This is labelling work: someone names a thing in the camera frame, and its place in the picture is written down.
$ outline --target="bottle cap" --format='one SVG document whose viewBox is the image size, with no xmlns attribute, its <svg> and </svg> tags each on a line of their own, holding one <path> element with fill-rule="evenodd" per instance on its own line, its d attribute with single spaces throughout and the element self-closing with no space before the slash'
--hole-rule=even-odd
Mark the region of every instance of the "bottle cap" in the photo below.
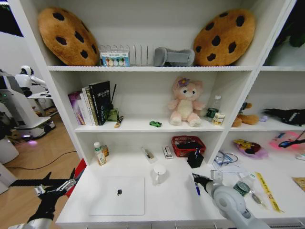
<svg viewBox="0 0 305 229">
<path fill-rule="evenodd" d="M 94 145 L 94 148 L 100 148 L 101 147 L 101 144 L 99 142 L 95 142 L 93 143 Z"/>
</svg>

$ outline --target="purple book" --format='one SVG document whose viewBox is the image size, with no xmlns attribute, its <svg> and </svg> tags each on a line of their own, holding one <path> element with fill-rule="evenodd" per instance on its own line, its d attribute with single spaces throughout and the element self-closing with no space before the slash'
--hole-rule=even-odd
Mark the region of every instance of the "purple book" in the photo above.
<svg viewBox="0 0 305 229">
<path fill-rule="evenodd" d="M 81 93 L 80 91 L 73 92 L 71 94 L 68 94 L 68 97 L 69 97 L 70 103 L 72 105 L 72 109 L 75 113 L 75 117 L 76 117 L 78 124 L 85 125 L 84 119 L 81 114 L 81 109 L 80 109 L 80 106 L 78 103 L 78 101 L 81 100 L 80 93 Z"/>
</svg>

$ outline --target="brown plush toy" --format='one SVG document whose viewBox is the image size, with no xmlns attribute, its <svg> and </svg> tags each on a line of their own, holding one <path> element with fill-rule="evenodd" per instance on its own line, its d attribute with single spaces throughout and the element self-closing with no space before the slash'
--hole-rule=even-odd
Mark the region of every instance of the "brown plush toy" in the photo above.
<svg viewBox="0 0 305 229">
<path fill-rule="evenodd" d="M 200 66 L 225 66 L 238 60 L 247 50 L 255 31 L 255 18 L 245 9 L 217 15 L 194 41 L 195 63 Z"/>
<path fill-rule="evenodd" d="M 46 8 L 38 23 L 45 45 L 66 65 L 95 66 L 99 61 L 94 36 L 73 13 L 57 7 Z"/>
<path fill-rule="evenodd" d="M 249 125 L 255 125 L 256 123 L 258 123 L 259 121 L 259 117 L 255 114 L 250 114 L 250 115 L 244 115 L 243 110 L 244 109 L 249 109 L 252 107 L 251 103 L 243 103 L 242 108 L 239 111 L 239 114 L 237 115 L 237 117 L 235 118 L 232 126 L 233 127 L 239 127 L 241 126 L 242 123 L 246 123 Z"/>
</svg>

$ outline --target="plastic water bottle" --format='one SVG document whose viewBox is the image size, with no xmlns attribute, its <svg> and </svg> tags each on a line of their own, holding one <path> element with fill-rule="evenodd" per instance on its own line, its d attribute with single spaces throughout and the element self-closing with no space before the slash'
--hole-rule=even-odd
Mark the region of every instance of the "plastic water bottle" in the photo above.
<svg viewBox="0 0 305 229">
<path fill-rule="evenodd" d="M 106 157 L 104 155 L 104 153 L 102 152 L 102 146 L 99 142 L 95 142 L 94 144 L 94 150 L 95 150 L 95 154 L 97 156 L 97 159 L 99 160 L 99 164 L 104 165 L 106 163 Z"/>
<path fill-rule="evenodd" d="M 221 105 L 221 96 L 220 95 L 216 95 L 214 98 L 214 101 L 212 103 L 211 106 L 209 106 L 207 112 L 206 112 L 206 120 L 211 122 L 215 116 L 215 114 L 217 112 L 219 112 L 220 109 L 220 105 Z"/>
</svg>

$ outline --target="desk surface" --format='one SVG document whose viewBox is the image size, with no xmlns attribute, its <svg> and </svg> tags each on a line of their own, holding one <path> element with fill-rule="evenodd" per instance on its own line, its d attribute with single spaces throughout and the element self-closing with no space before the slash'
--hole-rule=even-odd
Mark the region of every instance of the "desk surface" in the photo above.
<svg viewBox="0 0 305 229">
<path fill-rule="evenodd" d="M 200 168 L 191 169 L 186 158 L 165 160 L 162 150 L 151 149 L 158 158 L 156 163 L 165 165 L 167 180 L 154 186 L 151 178 L 153 166 L 144 158 L 140 149 L 126 149 L 109 146 L 110 155 L 107 163 L 99 166 L 96 158 L 88 166 L 64 209 L 57 219 L 59 225 L 69 223 L 103 223 L 132 221 L 177 221 L 177 220 L 222 220 L 224 219 L 214 206 L 211 197 L 200 186 L 201 196 L 197 195 L 192 172 L 210 177 L 212 165 L 203 162 Z M 260 172 L 273 193 L 281 210 L 274 211 L 264 194 L 258 180 L 254 189 L 263 199 L 268 210 L 256 204 L 250 195 L 245 197 L 248 209 L 261 219 L 305 218 L 305 192 L 291 177 L 305 177 L 305 162 L 296 160 L 288 150 L 269 150 L 269 158 L 253 160 L 236 152 L 239 161 L 248 172 Z M 100 182 L 105 176 L 143 176 L 145 178 L 145 214 L 142 216 L 90 216 L 88 215 L 94 197 L 102 195 L 92 190 L 91 184 Z M 237 175 L 224 174 L 224 184 L 233 186 L 238 180 Z"/>
</svg>

